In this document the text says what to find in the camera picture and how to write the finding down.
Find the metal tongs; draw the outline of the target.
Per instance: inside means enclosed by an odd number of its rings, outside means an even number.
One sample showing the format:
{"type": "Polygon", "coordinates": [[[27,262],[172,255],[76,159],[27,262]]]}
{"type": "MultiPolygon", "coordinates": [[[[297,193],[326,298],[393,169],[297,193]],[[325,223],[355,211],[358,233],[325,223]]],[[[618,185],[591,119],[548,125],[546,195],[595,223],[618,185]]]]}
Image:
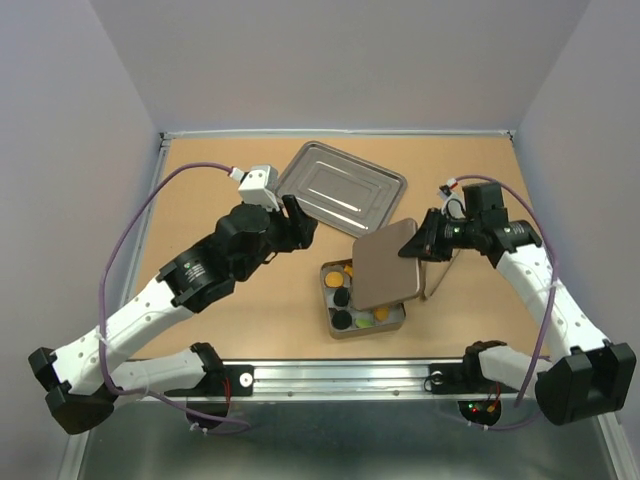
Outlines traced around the metal tongs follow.
{"type": "Polygon", "coordinates": [[[459,254],[460,250],[454,249],[450,260],[444,262],[421,263],[423,280],[422,292],[420,294],[421,301],[428,301],[435,294],[454,262],[457,260],[459,254]]]}

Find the square tin lid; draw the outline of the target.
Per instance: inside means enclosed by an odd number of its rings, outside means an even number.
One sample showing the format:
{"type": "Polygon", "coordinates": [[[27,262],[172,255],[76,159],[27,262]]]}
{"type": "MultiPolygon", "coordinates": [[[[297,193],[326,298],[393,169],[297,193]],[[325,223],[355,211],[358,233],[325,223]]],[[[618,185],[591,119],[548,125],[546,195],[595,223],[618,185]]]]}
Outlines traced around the square tin lid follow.
{"type": "Polygon", "coordinates": [[[416,233],[416,221],[406,218],[354,242],[352,300],[356,309],[391,306],[421,295],[419,260],[399,256],[400,249],[416,233]]]}

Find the orange waffle cookie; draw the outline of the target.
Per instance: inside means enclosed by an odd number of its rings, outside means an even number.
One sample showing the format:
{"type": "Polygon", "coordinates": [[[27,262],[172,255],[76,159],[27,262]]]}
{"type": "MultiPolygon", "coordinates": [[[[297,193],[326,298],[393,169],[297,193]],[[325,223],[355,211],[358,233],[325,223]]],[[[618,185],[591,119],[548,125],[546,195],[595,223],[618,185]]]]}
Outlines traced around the orange waffle cookie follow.
{"type": "Polygon", "coordinates": [[[340,271],[329,271],[324,277],[324,283],[329,288],[340,288],[344,285],[344,276],[340,271]]]}

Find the silver metal tray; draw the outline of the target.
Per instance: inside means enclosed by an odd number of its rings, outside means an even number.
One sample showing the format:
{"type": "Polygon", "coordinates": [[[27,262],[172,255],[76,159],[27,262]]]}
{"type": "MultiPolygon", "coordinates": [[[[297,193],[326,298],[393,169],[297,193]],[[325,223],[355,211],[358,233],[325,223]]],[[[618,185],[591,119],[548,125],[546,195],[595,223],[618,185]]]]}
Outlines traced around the silver metal tray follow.
{"type": "Polygon", "coordinates": [[[388,224],[407,185],[395,171],[309,141],[279,176],[276,194],[295,196],[307,215],[359,238],[388,224]]]}

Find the black sandwich cookie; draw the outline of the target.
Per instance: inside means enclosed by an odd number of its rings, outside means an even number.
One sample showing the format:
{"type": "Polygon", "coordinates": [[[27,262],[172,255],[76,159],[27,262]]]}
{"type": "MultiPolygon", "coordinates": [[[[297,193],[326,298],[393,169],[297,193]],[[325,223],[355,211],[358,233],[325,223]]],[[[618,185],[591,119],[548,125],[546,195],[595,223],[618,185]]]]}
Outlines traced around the black sandwich cookie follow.
{"type": "Polygon", "coordinates": [[[350,301],[350,291],[342,286],[338,287],[333,294],[333,303],[340,308],[347,307],[350,301]]]}

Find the black round cookie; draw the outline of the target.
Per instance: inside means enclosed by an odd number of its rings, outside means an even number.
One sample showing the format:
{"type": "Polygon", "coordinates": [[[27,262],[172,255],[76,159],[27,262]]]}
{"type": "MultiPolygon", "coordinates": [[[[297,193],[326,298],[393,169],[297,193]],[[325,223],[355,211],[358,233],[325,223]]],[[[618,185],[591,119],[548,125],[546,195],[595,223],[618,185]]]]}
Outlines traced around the black round cookie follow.
{"type": "Polygon", "coordinates": [[[352,326],[352,315],[347,310],[336,310],[331,317],[331,325],[335,330],[344,331],[352,326]]]}

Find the green round cookie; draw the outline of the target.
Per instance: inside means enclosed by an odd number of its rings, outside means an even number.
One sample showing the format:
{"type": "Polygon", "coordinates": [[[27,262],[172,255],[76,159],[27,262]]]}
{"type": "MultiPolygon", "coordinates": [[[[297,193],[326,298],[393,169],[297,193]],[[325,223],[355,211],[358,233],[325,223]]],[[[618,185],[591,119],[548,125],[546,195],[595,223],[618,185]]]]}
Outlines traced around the green round cookie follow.
{"type": "Polygon", "coordinates": [[[368,328],[372,328],[374,326],[374,323],[372,322],[371,319],[368,319],[368,318],[357,318],[354,321],[354,325],[358,329],[368,329],[368,328]]]}

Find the orange round cookie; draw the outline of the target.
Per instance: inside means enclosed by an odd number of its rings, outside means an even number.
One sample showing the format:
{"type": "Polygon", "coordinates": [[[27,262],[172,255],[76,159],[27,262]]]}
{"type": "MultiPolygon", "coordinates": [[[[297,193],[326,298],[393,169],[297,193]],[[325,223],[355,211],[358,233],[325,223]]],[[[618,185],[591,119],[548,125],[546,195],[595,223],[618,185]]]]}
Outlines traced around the orange round cookie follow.
{"type": "Polygon", "coordinates": [[[387,307],[376,308],[373,310],[374,319],[379,322],[386,322],[390,316],[390,309],[387,307]]]}

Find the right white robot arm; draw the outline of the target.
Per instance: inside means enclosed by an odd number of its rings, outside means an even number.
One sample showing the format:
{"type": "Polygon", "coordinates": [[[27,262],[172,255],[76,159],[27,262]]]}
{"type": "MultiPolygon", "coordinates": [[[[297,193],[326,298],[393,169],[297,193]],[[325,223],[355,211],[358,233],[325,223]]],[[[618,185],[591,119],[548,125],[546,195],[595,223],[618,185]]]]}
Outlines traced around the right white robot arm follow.
{"type": "Polygon", "coordinates": [[[486,386],[532,398],[541,414],[561,426],[623,408],[637,357],[626,343],[612,342],[583,312],[559,277],[557,259],[535,219],[512,220],[504,183],[485,176],[448,180],[443,204],[427,211],[401,258],[448,262],[461,250],[478,252],[511,285],[539,331],[532,354],[499,340],[476,341],[460,364],[429,376],[432,392],[486,386]]]}

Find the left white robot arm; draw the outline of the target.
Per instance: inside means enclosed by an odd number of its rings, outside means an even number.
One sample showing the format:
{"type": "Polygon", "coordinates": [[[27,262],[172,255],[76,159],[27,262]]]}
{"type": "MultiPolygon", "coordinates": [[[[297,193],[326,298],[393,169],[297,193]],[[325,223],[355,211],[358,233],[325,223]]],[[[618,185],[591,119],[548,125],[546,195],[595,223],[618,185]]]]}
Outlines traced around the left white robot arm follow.
{"type": "Polygon", "coordinates": [[[242,203],[214,231],[179,254],[96,331],[29,357],[56,422],[70,434],[105,421],[126,398],[163,400],[183,391],[229,396],[232,383],[215,349],[198,342],[154,360],[132,356],[159,334],[201,313],[280,253],[308,249],[317,228],[293,195],[273,211],[242,203]]]}

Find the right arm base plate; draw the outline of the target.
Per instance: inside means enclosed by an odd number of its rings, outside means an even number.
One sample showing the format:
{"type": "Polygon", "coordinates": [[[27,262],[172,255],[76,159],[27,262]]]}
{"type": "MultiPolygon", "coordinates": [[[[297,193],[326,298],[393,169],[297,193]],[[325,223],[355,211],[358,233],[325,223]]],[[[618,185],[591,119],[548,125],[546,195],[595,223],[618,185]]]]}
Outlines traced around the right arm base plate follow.
{"type": "Polygon", "coordinates": [[[495,381],[468,376],[461,362],[431,363],[425,379],[425,390],[435,395],[463,395],[495,393],[500,387],[502,393],[512,394],[516,390],[495,381]]]}

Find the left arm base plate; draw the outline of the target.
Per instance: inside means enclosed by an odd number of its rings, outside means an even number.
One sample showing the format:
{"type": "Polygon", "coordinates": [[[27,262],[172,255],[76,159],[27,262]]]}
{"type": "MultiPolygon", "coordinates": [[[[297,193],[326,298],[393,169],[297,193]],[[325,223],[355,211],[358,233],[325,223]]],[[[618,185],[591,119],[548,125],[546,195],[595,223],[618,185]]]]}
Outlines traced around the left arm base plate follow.
{"type": "Polygon", "coordinates": [[[213,374],[207,387],[209,396],[251,397],[254,391],[255,368],[250,364],[227,365],[213,374]]]}

